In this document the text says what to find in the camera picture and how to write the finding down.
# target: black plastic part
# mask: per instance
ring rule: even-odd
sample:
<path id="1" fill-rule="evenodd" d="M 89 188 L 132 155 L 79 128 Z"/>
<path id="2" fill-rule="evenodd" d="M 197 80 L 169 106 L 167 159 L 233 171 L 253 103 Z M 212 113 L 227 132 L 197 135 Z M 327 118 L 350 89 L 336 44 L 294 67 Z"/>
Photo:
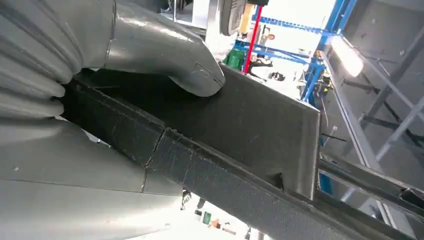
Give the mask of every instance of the black plastic part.
<path id="1" fill-rule="evenodd" d="M 93 84 L 90 76 L 90 72 L 82 72 L 66 86 L 66 119 L 273 239 L 411 239 L 322 192 L 317 192 L 314 201 L 289 189 L 282 192 L 244 164 L 187 138 L 121 95 L 112 98 L 100 91 L 119 89 L 116 83 L 126 81 L 127 73 L 113 73 L 114 79 L 104 79 L 101 86 Z M 162 94 L 156 99 L 166 97 Z"/>
<path id="2" fill-rule="evenodd" d="M 248 4 L 255 4 L 258 6 L 266 6 L 270 0 L 247 0 Z"/>
<path id="3" fill-rule="evenodd" d="M 314 158 L 313 153 L 308 154 L 318 144 L 319 136 L 313 129 L 319 128 L 319 112 L 232 69 L 223 67 L 223 72 L 225 87 L 207 98 L 192 95 L 168 77 L 158 75 L 100 70 L 91 84 L 112 98 L 143 109 L 196 142 L 225 153 L 274 186 L 283 184 L 284 189 L 295 191 L 299 181 L 304 180 L 300 173 L 309 177 L 303 184 L 312 186 L 316 165 L 301 158 Z M 128 128 L 117 129 L 114 139 L 132 131 Z M 150 135 L 135 138 L 150 141 Z M 122 144 L 125 149 L 131 148 L 126 142 Z M 133 156 L 142 165 L 148 160 L 143 154 Z M 276 177 L 280 174 L 282 181 L 276 181 L 281 179 Z"/>

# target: ceiling light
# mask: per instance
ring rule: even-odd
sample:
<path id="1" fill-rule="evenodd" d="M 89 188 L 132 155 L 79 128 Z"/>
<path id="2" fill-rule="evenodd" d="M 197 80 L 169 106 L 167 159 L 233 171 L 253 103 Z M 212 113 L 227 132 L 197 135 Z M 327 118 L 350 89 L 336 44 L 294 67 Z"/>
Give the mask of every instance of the ceiling light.
<path id="1" fill-rule="evenodd" d="M 364 62 L 352 47 L 340 36 L 331 39 L 331 46 L 346 71 L 353 77 L 358 76 L 364 68 Z"/>

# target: blue shelving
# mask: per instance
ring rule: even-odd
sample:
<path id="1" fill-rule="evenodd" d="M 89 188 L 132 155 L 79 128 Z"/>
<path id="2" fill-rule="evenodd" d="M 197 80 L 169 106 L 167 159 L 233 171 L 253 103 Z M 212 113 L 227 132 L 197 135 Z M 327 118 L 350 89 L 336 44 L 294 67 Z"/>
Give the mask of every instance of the blue shelving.
<path id="1" fill-rule="evenodd" d="M 251 20 L 256 21 L 256 17 L 257 17 L 256 15 L 253 15 Z M 292 23 L 288 21 L 282 21 L 282 20 L 278 20 L 278 19 L 274 19 L 270 17 L 265 17 L 265 16 L 260 17 L 260 22 L 264 24 L 275 25 L 275 26 L 280 26 L 284 28 L 292 28 L 292 29 L 298 29 L 298 30 L 310 32 L 310 33 L 321 34 L 323 36 L 337 35 L 337 33 L 329 32 L 325 29 L 321 29 L 318 27 L 305 26 L 305 25 L 296 24 L 296 23 Z"/>

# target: metal beam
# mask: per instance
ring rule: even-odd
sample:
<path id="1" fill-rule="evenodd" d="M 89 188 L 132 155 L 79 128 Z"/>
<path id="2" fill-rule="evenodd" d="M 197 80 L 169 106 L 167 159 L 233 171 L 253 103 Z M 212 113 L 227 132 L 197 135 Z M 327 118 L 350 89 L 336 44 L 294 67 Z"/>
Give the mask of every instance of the metal beam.
<path id="1" fill-rule="evenodd" d="M 350 138 L 352 139 L 353 145 L 356 149 L 360 163 L 366 166 L 367 168 L 371 168 L 379 172 L 382 172 L 382 168 L 380 164 L 378 163 L 378 161 L 376 160 L 374 151 L 371 148 L 371 145 L 368 142 L 368 139 L 365 136 L 363 129 L 361 128 L 354 114 L 352 113 L 351 105 L 349 104 L 349 101 L 344 95 L 342 86 L 339 83 L 339 78 L 337 77 L 337 74 L 334 72 L 333 67 L 330 64 L 330 61 L 327 58 L 327 55 L 323 51 L 320 52 L 320 55 L 324 59 L 324 62 L 326 63 L 326 67 L 331 75 L 331 82 L 334 86 L 335 99 L 340 109 L 340 114 L 343 117 L 344 122 L 346 123 L 347 130 L 349 132 Z M 350 195 L 353 194 L 353 192 L 354 192 L 354 189 L 350 188 L 348 192 L 345 193 L 345 195 L 342 197 L 342 199 L 346 201 L 350 197 Z M 378 201 L 377 201 L 377 204 L 383 216 L 390 216 L 390 212 L 387 211 L 384 205 L 379 204 Z M 396 224 L 394 222 L 391 222 L 390 219 L 391 217 L 385 218 L 384 220 L 385 223 L 392 227 L 395 227 Z"/>
<path id="2" fill-rule="evenodd" d="M 392 74 L 389 76 L 382 73 L 380 70 L 377 69 L 377 67 L 372 64 L 367 57 L 363 56 L 358 50 L 356 50 L 356 53 L 358 56 L 360 56 L 366 66 L 369 66 L 386 84 L 387 86 L 383 88 L 383 90 L 379 91 L 377 94 L 376 99 L 374 102 L 369 106 L 368 110 L 364 112 L 364 115 L 367 115 L 369 117 L 374 117 L 377 111 L 380 109 L 382 104 L 385 103 L 387 97 L 392 92 L 392 87 L 395 86 L 396 83 L 398 83 L 406 70 L 409 68 L 411 63 L 415 60 L 417 55 L 420 53 L 421 49 L 424 47 L 424 26 L 421 28 L 421 30 L 418 32 L 418 34 L 415 36 L 415 39 L 412 41 L 412 44 L 408 47 L 408 49 L 405 51 L 405 56 L 403 61 L 396 67 L 396 69 L 392 72 Z M 410 108 L 413 107 L 413 104 L 411 101 L 409 101 L 402 93 L 399 96 Z M 424 114 L 420 114 L 419 117 L 424 121 Z M 368 122 L 362 121 L 359 119 L 360 126 L 362 129 L 365 129 L 368 126 Z M 342 155 L 346 156 L 350 150 L 352 149 L 352 143 L 348 142 L 343 151 Z"/>
<path id="3" fill-rule="evenodd" d="M 424 97 L 415 105 L 405 120 L 400 124 L 400 126 L 394 131 L 394 133 L 388 138 L 385 144 L 380 148 L 376 155 L 377 161 L 380 161 L 385 154 L 389 151 L 391 144 L 398 141 L 398 139 L 404 134 L 408 129 L 409 125 L 414 121 L 415 117 L 421 113 L 421 110 L 424 108 Z"/>
<path id="4" fill-rule="evenodd" d="M 347 162 L 331 152 L 321 151 L 321 155 L 323 158 L 319 161 L 319 170 L 330 178 L 405 211 L 418 221 L 424 221 L 424 209 L 399 198 L 404 189 L 416 189 L 415 187 L 365 166 Z"/>

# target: blue metal frame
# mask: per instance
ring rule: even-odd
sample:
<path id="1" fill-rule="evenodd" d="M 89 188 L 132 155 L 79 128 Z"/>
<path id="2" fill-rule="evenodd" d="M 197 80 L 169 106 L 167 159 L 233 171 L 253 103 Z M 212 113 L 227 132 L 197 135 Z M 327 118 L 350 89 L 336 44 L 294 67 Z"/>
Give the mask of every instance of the blue metal frame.
<path id="1" fill-rule="evenodd" d="M 309 103 L 310 99 L 311 98 L 313 99 L 312 93 L 314 91 L 315 84 L 317 83 L 324 69 L 325 69 L 325 66 L 318 64 L 314 67 L 312 73 L 309 74 L 308 79 L 306 81 L 305 88 L 303 89 L 303 92 L 301 95 L 302 101 Z"/>
<path id="2" fill-rule="evenodd" d="M 246 50 L 248 50 L 249 45 L 250 45 L 250 42 L 236 40 L 234 48 L 238 49 L 238 50 L 246 51 Z M 255 48 L 253 49 L 252 52 L 257 53 L 257 54 L 261 54 L 261 55 L 265 55 L 265 56 L 269 56 L 269 57 L 273 57 L 273 58 L 284 59 L 284 60 L 292 61 L 292 62 L 299 63 L 299 64 L 312 64 L 313 66 L 322 66 L 321 64 L 316 63 L 316 62 L 322 62 L 321 59 L 313 57 L 313 59 L 315 59 L 315 62 L 311 63 L 311 62 L 307 61 L 307 60 L 310 59 L 310 57 L 306 54 L 294 53 L 294 52 L 285 51 L 285 50 L 272 48 L 272 47 L 267 47 L 267 46 L 263 46 L 263 45 L 259 45 L 259 44 L 255 44 L 254 47 Z M 265 51 L 257 50 L 256 48 L 265 49 Z M 266 52 L 266 50 L 282 53 L 282 54 L 284 54 L 288 57 L 284 57 L 284 56 L 281 56 L 281 55 Z"/>
<path id="3" fill-rule="evenodd" d="M 255 15 L 252 16 L 251 20 L 256 21 L 256 18 L 257 18 L 257 16 L 255 14 Z M 329 32 L 325 29 L 321 29 L 321 28 L 318 28 L 318 27 L 305 26 L 305 25 L 296 24 L 296 23 L 288 22 L 288 21 L 282 21 L 282 20 L 278 20 L 278 19 L 274 19 L 274 18 L 270 18 L 270 17 L 265 17 L 265 16 L 260 17 L 260 22 L 265 23 L 265 24 L 269 24 L 269 25 L 281 26 L 281 27 L 285 27 L 285 28 L 299 29 L 299 30 L 303 30 L 303 31 L 306 31 L 306 32 L 321 34 L 323 36 L 337 35 L 337 33 Z"/>

